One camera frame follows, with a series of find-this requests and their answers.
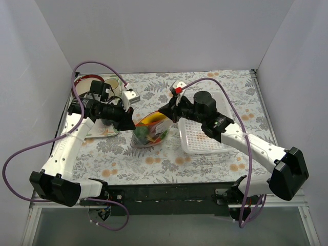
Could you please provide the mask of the clear zip top bag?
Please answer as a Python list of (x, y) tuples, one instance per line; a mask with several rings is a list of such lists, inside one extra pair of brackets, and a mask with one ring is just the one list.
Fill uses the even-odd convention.
[(149, 134), (147, 139), (140, 140), (132, 133), (131, 146), (134, 148), (149, 148), (162, 143), (166, 139), (172, 124), (173, 122), (167, 117), (149, 125), (137, 124), (136, 127), (147, 126)]

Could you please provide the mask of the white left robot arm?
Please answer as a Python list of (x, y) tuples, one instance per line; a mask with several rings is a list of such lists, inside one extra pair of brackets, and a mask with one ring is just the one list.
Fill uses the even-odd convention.
[(126, 88), (117, 103), (105, 102), (109, 97), (109, 85), (93, 81), (89, 91), (72, 99), (61, 139), (39, 172), (32, 172), (30, 183), (40, 198), (68, 207), (79, 200), (92, 198), (103, 205), (109, 199), (105, 189), (107, 182), (100, 179), (72, 180), (75, 160), (89, 131), (98, 119), (108, 121), (117, 131), (135, 130), (132, 103), (140, 100), (136, 91)]

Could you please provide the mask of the fake yellow banana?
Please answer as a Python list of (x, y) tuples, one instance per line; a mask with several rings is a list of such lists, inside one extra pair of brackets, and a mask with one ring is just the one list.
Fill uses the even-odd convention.
[(165, 118), (165, 115), (156, 111), (144, 117), (138, 124), (149, 125), (164, 120)]

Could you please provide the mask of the fake green pepper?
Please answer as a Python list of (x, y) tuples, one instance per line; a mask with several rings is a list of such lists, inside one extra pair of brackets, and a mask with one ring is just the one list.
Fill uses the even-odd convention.
[(147, 139), (149, 130), (148, 130), (147, 126), (139, 126), (139, 127), (136, 127), (136, 129), (134, 130), (133, 133), (138, 139), (145, 140), (145, 139)]

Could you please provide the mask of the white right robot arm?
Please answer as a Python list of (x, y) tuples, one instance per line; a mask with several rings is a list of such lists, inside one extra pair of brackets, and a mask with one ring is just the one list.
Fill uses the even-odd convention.
[(240, 125), (216, 109), (216, 101), (209, 92), (194, 94), (193, 101), (185, 96), (174, 96), (159, 108), (159, 112), (173, 122), (181, 118), (201, 124), (203, 133), (217, 142), (248, 155), (268, 171), (259, 177), (239, 178), (225, 194), (236, 203), (245, 203), (251, 196), (274, 194), (290, 201), (309, 177), (303, 153), (292, 147), (284, 149), (255, 135), (243, 133)]

